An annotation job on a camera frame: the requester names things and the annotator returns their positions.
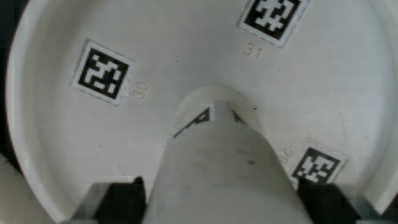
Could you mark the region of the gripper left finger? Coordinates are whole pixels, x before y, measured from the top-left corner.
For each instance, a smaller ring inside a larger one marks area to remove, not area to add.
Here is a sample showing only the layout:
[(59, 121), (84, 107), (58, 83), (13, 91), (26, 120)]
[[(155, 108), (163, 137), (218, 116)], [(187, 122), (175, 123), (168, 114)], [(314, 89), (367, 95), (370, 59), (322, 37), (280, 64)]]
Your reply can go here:
[(145, 179), (95, 183), (68, 224), (143, 224), (147, 212)]

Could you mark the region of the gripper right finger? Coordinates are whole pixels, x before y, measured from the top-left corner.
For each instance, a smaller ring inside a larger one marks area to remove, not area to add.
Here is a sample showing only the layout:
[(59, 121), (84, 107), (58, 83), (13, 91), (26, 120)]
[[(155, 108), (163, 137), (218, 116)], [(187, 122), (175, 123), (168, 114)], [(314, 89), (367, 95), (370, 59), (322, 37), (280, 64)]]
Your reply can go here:
[(301, 178), (298, 194), (315, 224), (386, 224), (367, 198), (351, 198), (337, 184)]

